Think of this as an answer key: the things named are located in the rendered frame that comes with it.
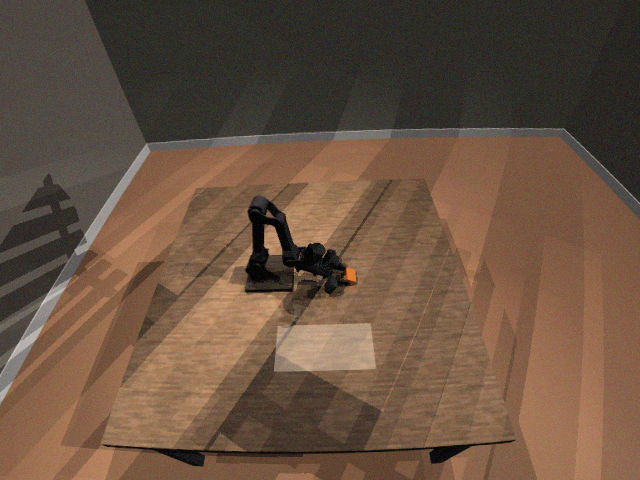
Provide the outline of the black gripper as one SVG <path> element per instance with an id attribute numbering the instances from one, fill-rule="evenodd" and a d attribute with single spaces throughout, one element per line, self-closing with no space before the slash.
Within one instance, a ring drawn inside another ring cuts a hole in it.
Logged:
<path id="1" fill-rule="evenodd" d="M 340 279 L 338 276 L 337 277 L 333 277 L 332 269 L 330 269 L 331 270 L 330 273 L 327 273 L 327 272 L 323 271 L 322 268 L 319 267 L 320 264 L 322 264 L 321 260 L 319 260 L 319 262 L 317 263 L 316 269 L 313 272 L 313 276 L 320 275 L 320 276 L 323 276 L 323 279 L 328 277 L 327 282 L 324 284 L 325 293 L 331 295 L 331 293 L 337 288 L 337 286 L 346 285 L 346 284 L 350 283 L 347 280 Z M 333 269 L 334 270 L 344 271 L 346 269 L 346 267 L 339 262 L 339 265 L 337 267 L 333 268 Z"/>

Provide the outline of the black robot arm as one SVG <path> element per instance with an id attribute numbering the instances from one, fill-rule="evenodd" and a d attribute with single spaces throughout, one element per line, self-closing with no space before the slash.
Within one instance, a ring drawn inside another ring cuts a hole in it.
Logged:
<path id="1" fill-rule="evenodd" d="M 267 209 L 274 218 L 265 216 Z M 264 247 L 264 224 L 275 227 L 282 247 L 283 264 L 289 268 L 295 267 L 297 273 L 300 270 L 313 273 L 319 260 L 322 261 L 319 267 L 327 273 L 339 265 L 339 257 L 334 250 L 327 250 L 326 257 L 322 258 L 326 249 L 320 243 L 309 243 L 308 247 L 297 247 L 293 243 L 286 215 L 265 197 L 255 196 L 248 214 L 252 223 L 252 254 L 245 271 L 250 275 L 250 282 L 263 283 L 267 275 L 265 265 L 269 249 Z"/>

